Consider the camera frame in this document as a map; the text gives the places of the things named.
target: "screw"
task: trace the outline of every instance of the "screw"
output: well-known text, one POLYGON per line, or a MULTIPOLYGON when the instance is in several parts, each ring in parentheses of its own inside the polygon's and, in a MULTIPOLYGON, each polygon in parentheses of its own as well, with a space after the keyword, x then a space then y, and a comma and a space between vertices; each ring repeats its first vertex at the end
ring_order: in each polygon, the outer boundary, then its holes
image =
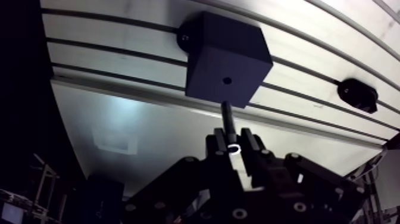
POLYGON ((303 202, 296 202, 293 205, 293 208, 295 209, 295 211, 297 212, 305 212, 307 210, 307 206, 303 203, 303 202))
POLYGON ((127 204, 127 205, 125 206, 125 210, 126 210, 126 211, 133 211, 133 210, 136 210, 136 206, 135 206, 134 204, 127 204))
POLYGON ((165 208, 165 204, 162 201, 159 201, 154 204, 154 208, 155 209, 163 209, 163 208, 165 208))
POLYGON ((194 159, 193 157, 186 157, 186 158, 185 158, 185 161, 187 161, 187 162, 193 162, 193 161, 195 161, 195 159, 194 159))
POLYGON ((247 211, 244 210, 244 209, 235 209, 235 210, 232 212, 232 216, 233 216, 235 219, 246 219, 246 217, 247 217, 247 211))
POLYGON ((362 193, 362 194, 365 192, 364 188, 362 188, 362 187, 360 187, 360 186, 358 186, 358 187, 356 188, 356 190, 357 190, 359 193, 362 193))
POLYGON ((338 194, 343 194, 343 189, 342 188, 336 188, 335 192, 338 194))

